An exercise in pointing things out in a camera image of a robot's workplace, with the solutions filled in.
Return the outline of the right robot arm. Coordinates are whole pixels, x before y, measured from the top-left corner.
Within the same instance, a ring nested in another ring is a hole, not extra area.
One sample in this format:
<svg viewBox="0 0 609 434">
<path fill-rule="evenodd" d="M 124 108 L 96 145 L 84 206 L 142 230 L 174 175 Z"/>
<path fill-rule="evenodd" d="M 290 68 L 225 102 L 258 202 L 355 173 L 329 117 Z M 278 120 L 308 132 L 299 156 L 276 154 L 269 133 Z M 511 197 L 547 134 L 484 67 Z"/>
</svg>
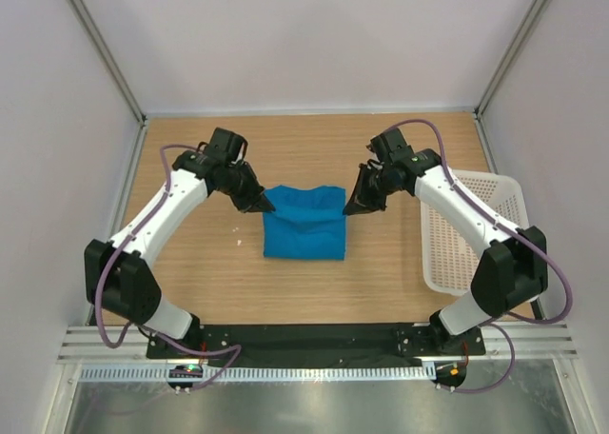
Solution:
<svg viewBox="0 0 609 434">
<path fill-rule="evenodd" d="M 438 212 L 478 257 L 468 290 L 429 318 L 434 350 L 453 352 L 465 334 L 543 293 L 546 238 L 537 227 L 504 220 L 454 176 L 443 151 L 414 150 L 397 127 L 372 138 L 367 148 L 374 156 L 359 166 L 345 215 L 383 211 L 389 195 L 404 191 Z"/>
</svg>

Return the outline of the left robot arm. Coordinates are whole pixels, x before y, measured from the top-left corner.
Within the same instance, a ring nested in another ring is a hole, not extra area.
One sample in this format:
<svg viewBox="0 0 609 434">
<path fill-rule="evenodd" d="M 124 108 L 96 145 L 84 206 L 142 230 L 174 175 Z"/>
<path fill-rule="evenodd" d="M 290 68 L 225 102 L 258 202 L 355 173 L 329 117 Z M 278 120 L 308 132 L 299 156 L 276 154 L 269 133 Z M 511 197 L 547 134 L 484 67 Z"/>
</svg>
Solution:
<svg viewBox="0 0 609 434">
<path fill-rule="evenodd" d="M 182 358 L 207 358 L 200 319 L 167 299 L 152 269 L 169 238 L 213 192 L 229 197 L 242 213 L 275 207 L 246 160 L 248 142 L 236 132 L 214 129 L 208 141 L 169 162 L 161 147 L 165 180 L 152 199 L 107 241 L 92 240 L 84 252 L 86 296 L 93 307 L 103 344 L 119 347 L 125 337 L 108 336 L 102 313 L 108 311 L 153 334 Z"/>
</svg>

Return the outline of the blue t shirt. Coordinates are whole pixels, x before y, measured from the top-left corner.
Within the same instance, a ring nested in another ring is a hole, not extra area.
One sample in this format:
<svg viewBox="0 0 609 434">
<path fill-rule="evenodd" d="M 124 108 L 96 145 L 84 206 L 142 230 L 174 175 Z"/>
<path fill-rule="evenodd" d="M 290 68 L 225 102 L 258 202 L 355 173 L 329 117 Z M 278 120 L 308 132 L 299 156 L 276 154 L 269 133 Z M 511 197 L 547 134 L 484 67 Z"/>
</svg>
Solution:
<svg viewBox="0 0 609 434">
<path fill-rule="evenodd" d="M 337 260 L 346 254 L 345 189 L 276 186 L 265 196 L 275 207 L 263 214 L 266 258 Z"/>
</svg>

